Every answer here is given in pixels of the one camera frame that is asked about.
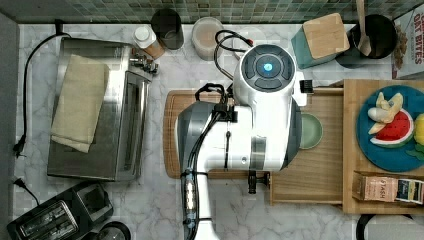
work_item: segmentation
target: bowl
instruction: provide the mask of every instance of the bowl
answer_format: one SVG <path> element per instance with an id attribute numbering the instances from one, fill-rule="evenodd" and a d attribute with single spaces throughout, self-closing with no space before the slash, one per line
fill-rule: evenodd
<path id="1" fill-rule="evenodd" d="M 302 113 L 300 149 L 310 149 L 318 145 L 322 139 L 322 132 L 322 125 L 317 117 L 310 113 Z"/>

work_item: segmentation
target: wooden lid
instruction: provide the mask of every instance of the wooden lid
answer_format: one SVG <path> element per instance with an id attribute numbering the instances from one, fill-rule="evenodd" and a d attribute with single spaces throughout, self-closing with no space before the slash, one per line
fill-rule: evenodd
<path id="1" fill-rule="evenodd" d="M 318 59 L 349 49 L 340 14 L 333 13 L 303 24 L 312 58 Z"/>

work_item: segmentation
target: toaster oven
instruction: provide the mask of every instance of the toaster oven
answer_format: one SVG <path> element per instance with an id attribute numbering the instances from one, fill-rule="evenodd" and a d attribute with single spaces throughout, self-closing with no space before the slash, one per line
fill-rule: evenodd
<path id="1" fill-rule="evenodd" d="M 62 39 L 53 111 L 72 54 L 103 62 L 110 71 L 89 152 L 79 152 L 50 140 L 47 175 L 100 181 L 128 181 L 140 175 L 152 75 L 132 66 L 135 52 L 126 43 Z"/>

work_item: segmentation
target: wooden spoon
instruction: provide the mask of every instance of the wooden spoon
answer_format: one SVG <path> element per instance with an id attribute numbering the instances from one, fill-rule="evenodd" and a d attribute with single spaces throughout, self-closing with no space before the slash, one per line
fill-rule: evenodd
<path id="1" fill-rule="evenodd" d="M 371 42 L 370 38 L 365 32 L 365 6 L 364 0 L 356 0 L 356 8 L 358 10 L 359 17 L 359 28 L 361 29 L 361 39 L 359 40 L 358 49 L 365 56 L 371 53 Z"/>

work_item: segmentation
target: white bottle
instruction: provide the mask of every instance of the white bottle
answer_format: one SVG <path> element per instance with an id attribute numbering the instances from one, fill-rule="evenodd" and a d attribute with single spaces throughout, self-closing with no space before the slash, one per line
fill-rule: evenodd
<path id="1" fill-rule="evenodd" d="M 147 24 L 143 24 L 137 28 L 133 38 L 137 45 L 152 56 L 153 59 L 157 59 L 165 53 L 165 50 L 156 39 L 156 34 Z"/>

